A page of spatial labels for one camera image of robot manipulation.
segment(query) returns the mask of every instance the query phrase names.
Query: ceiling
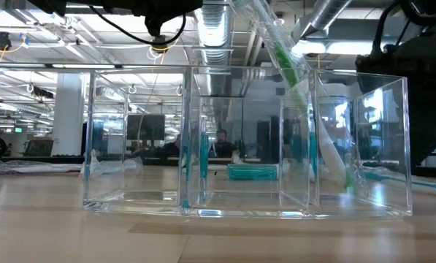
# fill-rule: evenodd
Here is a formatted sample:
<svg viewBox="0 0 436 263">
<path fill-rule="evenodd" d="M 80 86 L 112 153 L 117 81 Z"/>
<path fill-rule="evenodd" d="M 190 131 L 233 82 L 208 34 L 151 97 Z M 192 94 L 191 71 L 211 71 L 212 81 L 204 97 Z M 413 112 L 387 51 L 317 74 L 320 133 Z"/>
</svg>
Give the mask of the ceiling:
<svg viewBox="0 0 436 263">
<path fill-rule="evenodd" d="M 106 24 L 97 15 L 91 14 L 83 6 L 69 5 L 65 18 L 57 15 L 45 14 L 36 7 L 24 1 L 7 2 L 19 4 L 20 9 L 5 9 L 4 1 L 0 0 L 0 31 L 8 31 L 12 41 L 12 48 L 2 55 L 0 61 L 18 63 L 43 63 L 43 64 L 169 64 L 169 65 L 200 65 L 202 64 L 199 49 L 199 36 L 193 14 L 187 16 L 186 27 L 174 47 L 162 56 L 151 52 L 150 46 L 130 39 L 117 29 Z M 297 18 L 310 14 L 315 1 L 287 1 L 280 0 L 272 3 L 272 8 L 284 20 L 284 26 L 289 32 L 294 27 Z M 356 45 L 366 43 L 371 45 L 376 30 L 377 19 L 383 8 L 390 1 L 356 1 L 343 11 L 338 20 L 330 27 L 329 34 L 324 39 L 309 39 L 310 42 L 321 43 L 325 47 L 333 43 L 352 42 Z M 117 23 L 133 35 L 150 38 L 144 25 L 144 19 L 128 15 L 124 11 L 116 11 L 116 15 L 106 15 L 108 19 Z M 182 18 L 175 18 L 166 22 L 161 33 L 172 37 L 182 23 Z M 384 32 L 385 41 L 396 41 L 405 20 L 402 14 L 393 14 L 386 23 Z M 416 33 L 416 28 L 408 29 L 405 39 Z M 245 52 L 251 36 L 249 21 L 234 15 L 232 18 L 231 43 L 227 48 L 231 51 L 230 64 L 244 65 Z M 270 66 L 271 59 L 267 49 L 250 47 L 255 64 L 251 66 Z M 306 56 L 309 64 L 314 68 L 328 69 L 355 69 L 354 60 L 356 53 L 343 54 L 321 53 Z M 52 125 L 54 100 L 41 99 L 31 95 L 28 91 L 35 85 L 56 96 L 57 72 L 31 72 L 0 70 L 0 98 L 8 101 L 8 105 L 17 107 L 13 112 L 11 107 L 0 107 L 1 114 L 10 114 L 12 120 L 24 116 L 31 119 L 38 117 L 45 124 Z M 131 95 L 132 104 L 138 102 L 154 102 L 147 110 L 151 113 L 177 115 L 181 112 L 179 87 L 183 82 L 180 73 L 169 73 L 165 77 L 158 77 L 151 72 L 123 72 L 122 74 L 106 74 L 104 85 L 112 89 L 129 91 L 133 86 L 138 87 L 138 93 Z M 150 93 L 149 85 L 157 78 L 156 88 Z M 104 111 L 119 110 L 116 107 L 104 106 Z"/>
</svg>

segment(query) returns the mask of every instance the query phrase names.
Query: desk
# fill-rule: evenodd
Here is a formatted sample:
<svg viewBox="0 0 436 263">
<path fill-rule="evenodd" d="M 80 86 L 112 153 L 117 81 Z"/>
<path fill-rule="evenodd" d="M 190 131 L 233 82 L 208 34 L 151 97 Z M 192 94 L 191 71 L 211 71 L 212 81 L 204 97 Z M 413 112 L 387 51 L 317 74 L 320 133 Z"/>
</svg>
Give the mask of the desk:
<svg viewBox="0 0 436 263">
<path fill-rule="evenodd" d="M 436 197 L 423 194 L 413 217 L 360 221 L 95 214 L 82 198 L 73 176 L 0 177 L 0 262 L 436 262 Z"/>
</svg>

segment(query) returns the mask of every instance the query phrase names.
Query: clear acrylic box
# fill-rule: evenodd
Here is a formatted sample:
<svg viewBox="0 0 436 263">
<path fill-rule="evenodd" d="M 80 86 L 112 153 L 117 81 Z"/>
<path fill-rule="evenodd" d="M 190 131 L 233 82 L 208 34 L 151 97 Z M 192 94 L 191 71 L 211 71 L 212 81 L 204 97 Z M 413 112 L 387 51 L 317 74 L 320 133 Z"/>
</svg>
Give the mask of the clear acrylic box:
<svg viewBox="0 0 436 263">
<path fill-rule="evenodd" d="M 272 68 L 133 66 L 91 75 L 86 208 L 203 217 L 412 213 L 404 78 L 312 70 L 289 88 Z M 132 77 L 142 88 L 129 87 Z M 113 85 L 116 78 L 126 85 Z M 171 81 L 170 91 L 158 85 Z M 106 118 L 106 105 L 116 115 Z M 169 116 L 180 154 L 140 161 L 128 153 L 139 143 L 127 136 L 135 114 Z M 109 145 L 115 154 L 100 156 Z"/>
</svg>

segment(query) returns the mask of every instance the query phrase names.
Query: black machine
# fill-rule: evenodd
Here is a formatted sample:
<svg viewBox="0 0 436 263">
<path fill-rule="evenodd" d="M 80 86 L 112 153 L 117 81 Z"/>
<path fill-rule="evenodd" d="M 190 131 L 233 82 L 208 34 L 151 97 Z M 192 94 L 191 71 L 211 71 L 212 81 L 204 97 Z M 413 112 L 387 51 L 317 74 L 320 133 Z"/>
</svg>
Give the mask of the black machine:
<svg viewBox="0 0 436 263">
<path fill-rule="evenodd" d="M 57 13 L 60 16 L 64 16 L 66 12 L 67 2 L 75 4 L 87 4 L 91 10 L 96 13 L 102 20 L 109 23 L 111 26 L 116 27 L 129 37 L 143 42 L 149 45 L 166 45 L 170 42 L 174 42 L 182 33 L 183 27 L 186 24 L 186 13 L 192 12 L 195 9 L 202 7 L 202 0 L 187 0 L 187 1 L 175 1 L 175 0 L 29 0 L 32 4 L 40 8 L 46 13 Z M 104 13 L 112 13 L 113 8 L 128 9 L 131 10 L 133 15 L 144 16 L 145 25 L 148 28 L 148 32 L 151 36 L 161 38 L 161 26 L 163 23 L 178 17 L 183 16 L 183 24 L 181 30 L 177 35 L 165 42 L 149 42 L 143 39 L 129 34 L 125 30 L 119 28 L 112 22 L 104 18 L 100 11 L 93 6 L 101 6 L 104 8 Z"/>
<path fill-rule="evenodd" d="M 128 140 L 164 140 L 166 127 L 165 115 L 134 114 L 127 118 L 127 139 Z"/>
<path fill-rule="evenodd" d="M 409 22 L 423 27 L 422 34 L 400 45 L 380 48 L 386 17 L 401 7 Z M 358 56 L 357 72 L 397 75 L 408 78 L 411 168 L 414 175 L 436 176 L 433 169 L 420 163 L 436 148 L 436 1 L 395 0 L 380 17 L 368 56 Z M 369 77 L 360 77 L 361 90 L 370 92 L 374 86 Z"/>
</svg>

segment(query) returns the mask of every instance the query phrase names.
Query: table surface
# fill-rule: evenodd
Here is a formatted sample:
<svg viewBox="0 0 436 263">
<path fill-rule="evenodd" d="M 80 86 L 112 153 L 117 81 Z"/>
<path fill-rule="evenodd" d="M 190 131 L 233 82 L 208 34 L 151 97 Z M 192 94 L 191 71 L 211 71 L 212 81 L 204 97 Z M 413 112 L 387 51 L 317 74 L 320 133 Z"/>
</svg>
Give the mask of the table surface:
<svg viewBox="0 0 436 263">
<path fill-rule="evenodd" d="M 436 262 L 429 195 L 412 217 L 344 221 L 96 214 L 82 196 L 73 174 L 0 177 L 0 262 Z"/>
</svg>

